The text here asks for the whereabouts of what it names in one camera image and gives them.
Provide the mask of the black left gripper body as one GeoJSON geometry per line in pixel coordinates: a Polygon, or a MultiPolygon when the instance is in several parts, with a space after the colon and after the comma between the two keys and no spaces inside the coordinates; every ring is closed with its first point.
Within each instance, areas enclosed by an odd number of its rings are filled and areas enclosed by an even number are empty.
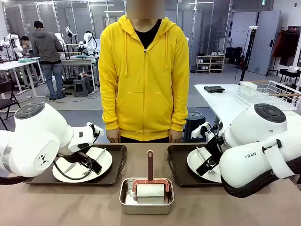
{"type": "Polygon", "coordinates": [[[93,165],[94,159],[88,156],[86,153],[78,151],[76,154],[77,162],[79,162],[81,165],[93,165]]]}

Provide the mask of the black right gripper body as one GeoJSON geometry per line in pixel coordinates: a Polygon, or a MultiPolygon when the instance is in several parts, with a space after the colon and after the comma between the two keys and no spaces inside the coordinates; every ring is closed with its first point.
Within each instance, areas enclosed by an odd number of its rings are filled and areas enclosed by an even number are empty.
{"type": "Polygon", "coordinates": [[[208,135],[207,139],[206,150],[212,155],[211,160],[214,163],[219,163],[223,153],[222,145],[224,144],[224,139],[215,135],[208,135]]]}

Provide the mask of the person's right hand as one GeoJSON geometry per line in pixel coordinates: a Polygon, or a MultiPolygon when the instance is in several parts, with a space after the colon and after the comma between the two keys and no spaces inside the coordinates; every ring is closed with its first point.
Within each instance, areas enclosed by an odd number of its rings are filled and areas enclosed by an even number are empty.
{"type": "Polygon", "coordinates": [[[106,130],[106,136],[110,143],[120,143],[120,130],[112,129],[106,130]]]}

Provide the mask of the person's left hand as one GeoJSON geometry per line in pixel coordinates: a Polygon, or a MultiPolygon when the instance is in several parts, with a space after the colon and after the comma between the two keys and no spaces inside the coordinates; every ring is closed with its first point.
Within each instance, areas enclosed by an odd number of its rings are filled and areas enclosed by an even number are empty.
{"type": "Polygon", "coordinates": [[[169,142],[170,143],[180,143],[182,142],[182,131],[175,131],[170,129],[169,131],[169,142]]]}

